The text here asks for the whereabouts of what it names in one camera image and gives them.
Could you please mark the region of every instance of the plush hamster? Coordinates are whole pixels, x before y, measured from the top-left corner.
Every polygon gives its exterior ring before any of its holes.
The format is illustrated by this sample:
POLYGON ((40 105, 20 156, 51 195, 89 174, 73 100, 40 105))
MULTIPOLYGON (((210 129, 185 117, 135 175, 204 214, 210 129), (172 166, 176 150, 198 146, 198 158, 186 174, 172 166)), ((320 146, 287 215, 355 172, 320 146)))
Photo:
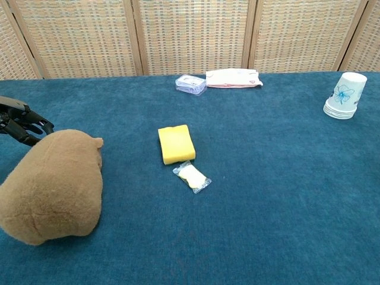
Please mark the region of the plush hamster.
POLYGON ((0 186, 0 226, 29 245, 85 236, 102 203, 103 139, 68 129, 39 141, 0 186))

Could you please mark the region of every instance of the plush toy ear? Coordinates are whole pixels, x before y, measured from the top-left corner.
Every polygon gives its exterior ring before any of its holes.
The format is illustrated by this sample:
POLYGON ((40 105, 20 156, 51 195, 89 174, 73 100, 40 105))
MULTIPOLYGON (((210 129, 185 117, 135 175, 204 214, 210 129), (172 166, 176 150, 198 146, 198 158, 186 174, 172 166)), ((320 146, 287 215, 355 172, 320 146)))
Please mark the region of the plush toy ear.
POLYGON ((104 145, 104 141, 102 138, 95 138, 95 142, 97 148, 102 148, 102 146, 104 145))

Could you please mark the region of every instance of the cup stack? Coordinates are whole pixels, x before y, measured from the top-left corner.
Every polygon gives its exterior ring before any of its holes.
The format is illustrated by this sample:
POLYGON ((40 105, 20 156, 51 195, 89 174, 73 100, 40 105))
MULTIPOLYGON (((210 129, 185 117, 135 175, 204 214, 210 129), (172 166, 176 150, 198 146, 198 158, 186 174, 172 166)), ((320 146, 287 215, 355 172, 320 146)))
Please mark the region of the cup stack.
POLYGON ((336 119, 350 119, 357 110, 367 78, 359 73, 345 72, 340 77, 334 91, 326 100, 323 111, 336 119))

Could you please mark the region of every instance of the pink and white package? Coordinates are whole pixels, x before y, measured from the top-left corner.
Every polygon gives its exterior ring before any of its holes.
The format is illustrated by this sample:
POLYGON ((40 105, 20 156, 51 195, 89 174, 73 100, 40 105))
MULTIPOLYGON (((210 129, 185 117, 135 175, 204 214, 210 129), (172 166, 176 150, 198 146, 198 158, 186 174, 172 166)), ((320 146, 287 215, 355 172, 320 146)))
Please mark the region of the pink and white package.
POLYGON ((255 69, 226 68, 207 71, 206 85, 215 88, 245 88, 263 84, 255 69))

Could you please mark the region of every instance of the paper cup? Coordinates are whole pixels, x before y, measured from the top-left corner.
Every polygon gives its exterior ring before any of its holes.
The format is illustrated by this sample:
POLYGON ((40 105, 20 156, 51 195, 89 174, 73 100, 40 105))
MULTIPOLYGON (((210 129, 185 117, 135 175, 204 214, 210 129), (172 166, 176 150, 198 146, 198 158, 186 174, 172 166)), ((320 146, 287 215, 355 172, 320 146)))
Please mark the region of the paper cup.
POLYGON ((341 112, 355 112, 367 77, 355 72, 345 72, 327 99, 329 107, 341 112))

